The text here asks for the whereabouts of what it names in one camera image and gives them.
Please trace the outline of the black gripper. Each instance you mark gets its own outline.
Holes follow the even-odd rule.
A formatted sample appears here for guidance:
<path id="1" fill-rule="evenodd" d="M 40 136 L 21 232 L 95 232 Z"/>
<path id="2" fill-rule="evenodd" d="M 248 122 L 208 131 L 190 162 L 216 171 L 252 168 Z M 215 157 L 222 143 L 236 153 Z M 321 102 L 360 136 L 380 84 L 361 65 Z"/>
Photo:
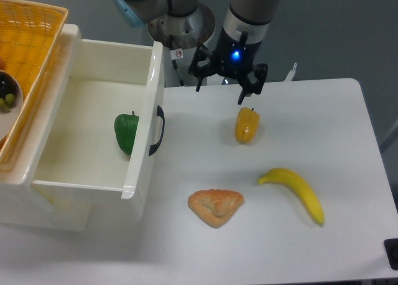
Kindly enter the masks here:
<path id="1" fill-rule="evenodd" d="M 188 68 L 198 79 L 196 92 L 203 79 L 214 74 L 238 81 L 242 90 L 238 98 L 241 105 L 245 97 L 260 95 L 264 86 L 268 64 L 254 64 L 254 59 L 271 21 L 269 4 L 239 4 L 229 6 L 214 51 L 198 44 Z M 249 75 L 256 79 L 252 82 Z"/>

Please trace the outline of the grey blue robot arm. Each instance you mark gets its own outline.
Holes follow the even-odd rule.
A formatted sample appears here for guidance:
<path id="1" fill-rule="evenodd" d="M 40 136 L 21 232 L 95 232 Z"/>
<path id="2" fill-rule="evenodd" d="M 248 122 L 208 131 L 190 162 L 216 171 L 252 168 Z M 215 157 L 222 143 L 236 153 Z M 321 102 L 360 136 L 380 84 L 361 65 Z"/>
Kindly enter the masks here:
<path id="1" fill-rule="evenodd" d="M 169 50 L 194 51 L 187 72 L 197 79 L 197 88 L 219 75 L 241 86 L 239 104 L 261 94 L 268 66 L 254 59 L 281 0 L 232 0 L 214 50 L 205 44 L 214 33 L 214 17 L 198 0 L 113 1 L 130 26 L 147 25 L 154 41 Z"/>

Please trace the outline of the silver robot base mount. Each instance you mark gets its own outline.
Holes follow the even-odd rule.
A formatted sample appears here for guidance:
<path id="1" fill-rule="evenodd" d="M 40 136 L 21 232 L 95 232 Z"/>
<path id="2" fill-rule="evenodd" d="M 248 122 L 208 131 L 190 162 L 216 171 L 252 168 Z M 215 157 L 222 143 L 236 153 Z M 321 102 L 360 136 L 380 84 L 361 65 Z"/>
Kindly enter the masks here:
<path id="1" fill-rule="evenodd" d="M 188 72 L 198 44 L 207 44 L 213 37 L 216 22 L 211 10 L 199 3 L 187 17 L 165 14 L 148 24 L 154 41 L 164 46 L 165 86 L 195 86 L 198 79 Z"/>

